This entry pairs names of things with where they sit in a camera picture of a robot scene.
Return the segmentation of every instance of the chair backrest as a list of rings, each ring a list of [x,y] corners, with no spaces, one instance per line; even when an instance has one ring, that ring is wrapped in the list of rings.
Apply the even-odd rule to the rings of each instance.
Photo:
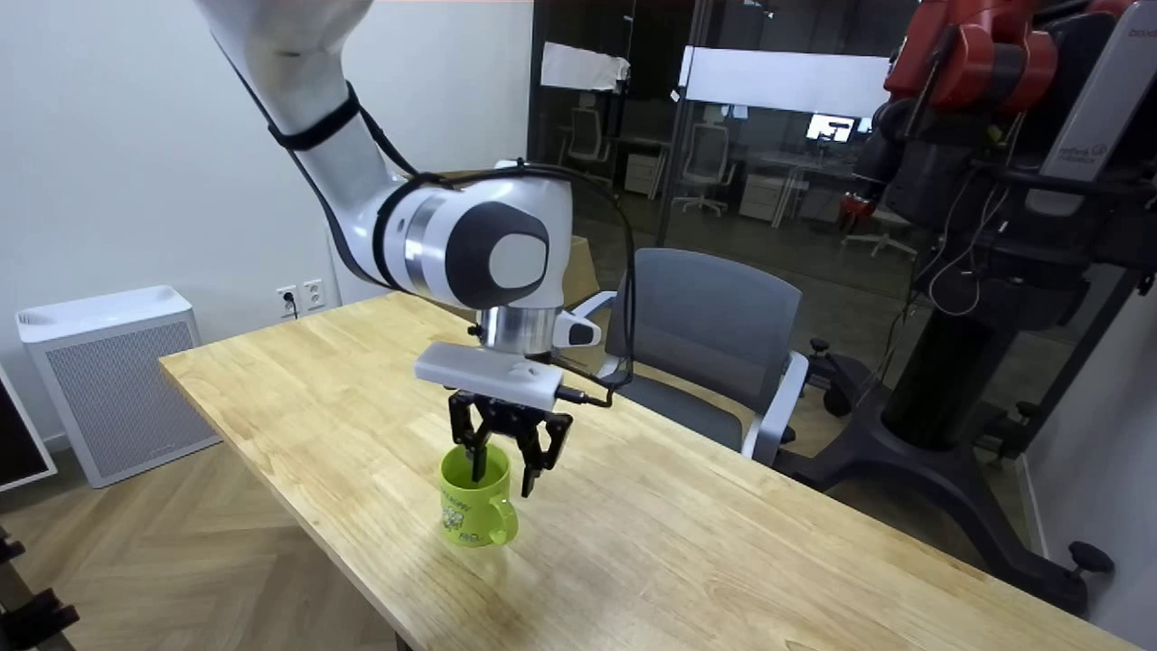
[[[791,359],[798,288],[738,259],[691,250],[638,255],[632,359],[750,410],[767,410]],[[625,359],[625,299],[609,351]]]
[[[732,134],[717,124],[695,124],[691,152],[689,152],[689,176],[725,180],[732,162]]]
[[[604,152],[604,117],[597,104],[578,104],[572,114],[569,156],[572,159],[599,159],[599,152]]]

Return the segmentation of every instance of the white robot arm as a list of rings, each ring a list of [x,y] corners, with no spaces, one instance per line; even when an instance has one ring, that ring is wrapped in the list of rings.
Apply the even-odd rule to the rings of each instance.
[[[341,259],[379,287],[480,311],[480,343],[546,353],[597,328],[562,316],[572,188],[498,176],[466,188],[390,175],[375,124],[345,80],[369,0],[200,0],[219,46],[325,202]]]
[[[379,287],[473,308],[480,346],[434,343],[416,373],[445,384],[451,439],[484,470],[489,434],[519,439],[526,495],[562,457],[572,416],[549,413],[563,373],[529,362],[549,346],[597,343],[599,328],[563,311],[572,183],[510,165],[445,188],[409,165],[362,114],[341,46],[369,0],[200,0],[219,46],[317,192],[341,259]]]

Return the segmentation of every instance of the green cup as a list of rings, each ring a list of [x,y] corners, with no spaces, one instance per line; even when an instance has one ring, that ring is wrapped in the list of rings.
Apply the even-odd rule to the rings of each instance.
[[[484,473],[472,479],[466,450],[440,460],[440,539],[456,548],[507,548],[519,537],[510,503],[510,460],[484,446]]]

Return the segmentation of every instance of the herringbone wooden floor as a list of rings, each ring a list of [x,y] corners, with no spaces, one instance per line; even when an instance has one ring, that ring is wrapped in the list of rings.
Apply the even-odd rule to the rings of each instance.
[[[81,608],[81,651],[362,651],[390,627],[226,450],[92,492],[0,495],[17,572]]]

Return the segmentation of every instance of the white wall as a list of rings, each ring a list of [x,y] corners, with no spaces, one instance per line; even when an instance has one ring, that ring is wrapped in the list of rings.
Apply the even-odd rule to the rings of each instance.
[[[1027,452],[1045,548],[1116,561],[1092,621],[1157,649],[1157,296],[1133,296]]]
[[[419,165],[484,165],[526,152],[529,51],[532,0],[388,0],[348,71]],[[0,0],[0,223],[0,362],[43,439],[17,308],[169,282],[219,341],[328,282],[322,210],[192,0]]]

